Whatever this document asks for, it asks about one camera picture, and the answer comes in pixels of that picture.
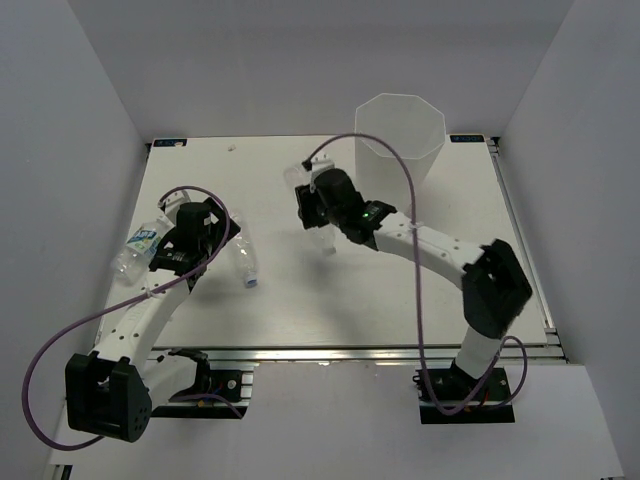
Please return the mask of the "clear bottle blue label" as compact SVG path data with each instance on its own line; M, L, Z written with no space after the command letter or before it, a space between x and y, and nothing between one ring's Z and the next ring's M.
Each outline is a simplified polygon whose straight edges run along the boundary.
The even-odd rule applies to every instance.
M310 182L311 174L301 165L294 164L284 170L283 176L288 189L295 191L297 186L306 185ZM323 227L306 230L305 235L322 255L330 256L336 253L336 230L333 225L328 224Z

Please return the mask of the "clear unlabelled plastic bottle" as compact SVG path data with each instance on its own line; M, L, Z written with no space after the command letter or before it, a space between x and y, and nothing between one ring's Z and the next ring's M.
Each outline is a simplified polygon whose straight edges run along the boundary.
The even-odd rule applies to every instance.
M239 232L230 241L236 272L244 287L252 288L258 284L258 264L254 242L247 222L238 211L232 213L232 220L239 227Z

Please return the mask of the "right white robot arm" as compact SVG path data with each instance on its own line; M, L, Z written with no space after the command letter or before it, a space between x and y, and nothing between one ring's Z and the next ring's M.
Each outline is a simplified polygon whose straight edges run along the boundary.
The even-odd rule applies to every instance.
M350 242L417 262L462 293L467 331L451 374L453 390L472 399L488 385L486 371L513 321L532 297L531 285L507 242L476 245L426 226L384 202L366 201L342 169L306 165L295 187L306 230L336 227Z

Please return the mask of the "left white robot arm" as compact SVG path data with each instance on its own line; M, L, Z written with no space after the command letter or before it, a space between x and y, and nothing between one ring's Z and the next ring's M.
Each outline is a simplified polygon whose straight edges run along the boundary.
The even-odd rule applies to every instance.
M65 367L73 430L133 443L157 408L219 395L205 353L173 348L149 356L212 257L240 228L212 198L180 205L171 223L144 276L142 300L126 308L90 353L73 355Z

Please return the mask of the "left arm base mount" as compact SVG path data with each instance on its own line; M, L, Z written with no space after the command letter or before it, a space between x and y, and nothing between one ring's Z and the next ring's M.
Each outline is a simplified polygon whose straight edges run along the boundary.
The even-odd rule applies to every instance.
M143 382L156 418L239 420L248 410L253 369L180 348L149 360Z

